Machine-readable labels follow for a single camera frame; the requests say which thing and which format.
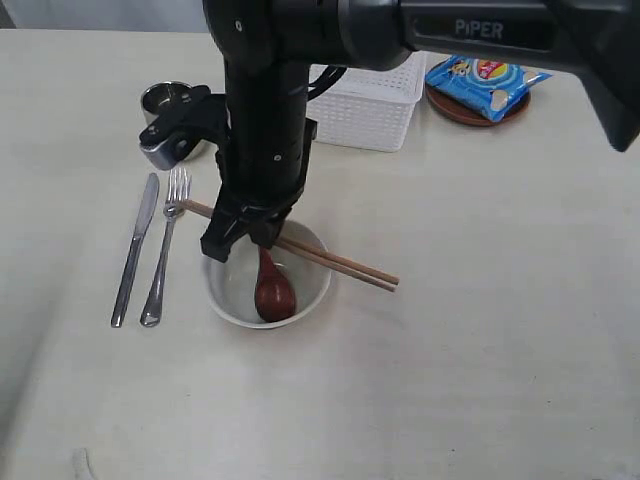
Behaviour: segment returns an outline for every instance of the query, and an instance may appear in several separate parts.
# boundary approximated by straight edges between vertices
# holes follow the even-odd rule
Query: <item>butter knife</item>
[[[147,178],[147,185],[144,187],[144,195],[142,196],[142,203],[138,211],[136,226],[133,229],[133,238],[131,239],[131,246],[129,247],[127,263],[124,266],[124,272],[122,272],[122,280],[120,280],[116,304],[113,307],[113,315],[111,315],[111,326],[113,328],[120,328],[122,326],[124,315],[127,313],[131,287],[133,286],[133,280],[136,276],[138,258],[142,250],[142,241],[149,228],[149,223],[151,223],[151,218],[153,218],[153,211],[156,209],[159,189],[160,182],[158,181],[158,175],[150,173]]]

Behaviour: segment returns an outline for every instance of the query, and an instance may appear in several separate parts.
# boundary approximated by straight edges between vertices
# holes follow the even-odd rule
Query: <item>fork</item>
[[[169,187],[167,189],[167,200],[164,204],[163,213],[167,218],[164,229],[164,238],[162,239],[162,249],[160,250],[160,258],[156,266],[156,273],[153,276],[153,283],[147,302],[142,310],[140,323],[144,327],[155,327],[160,323],[162,318],[162,297],[164,293],[164,276],[167,270],[167,260],[169,258],[169,246],[171,245],[171,237],[173,236],[173,227],[176,220],[184,213],[184,208],[179,202],[189,198],[191,190],[191,175],[182,167],[174,168],[169,174]]]

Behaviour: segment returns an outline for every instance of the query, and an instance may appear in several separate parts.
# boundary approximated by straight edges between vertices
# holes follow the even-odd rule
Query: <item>brown spoon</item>
[[[279,322],[296,313],[296,294],[280,270],[273,263],[266,248],[259,247],[260,270],[256,282],[255,302],[258,315],[265,322]]]

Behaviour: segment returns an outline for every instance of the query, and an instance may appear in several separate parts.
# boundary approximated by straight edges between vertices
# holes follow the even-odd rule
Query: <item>stainless steel cup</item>
[[[142,114],[150,125],[159,115],[166,112],[174,105],[182,102],[182,95],[189,93],[191,85],[182,82],[156,83],[147,88],[140,97]],[[200,141],[185,160],[191,160],[200,155],[207,147],[207,142]]]

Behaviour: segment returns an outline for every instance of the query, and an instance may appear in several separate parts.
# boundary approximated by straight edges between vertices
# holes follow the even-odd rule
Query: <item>white plastic basket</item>
[[[400,150],[413,109],[422,97],[427,53],[412,54],[398,68],[371,72],[350,68],[327,92],[309,102],[317,141],[382,152]],[[311,67],[311,79],[324,70]]]

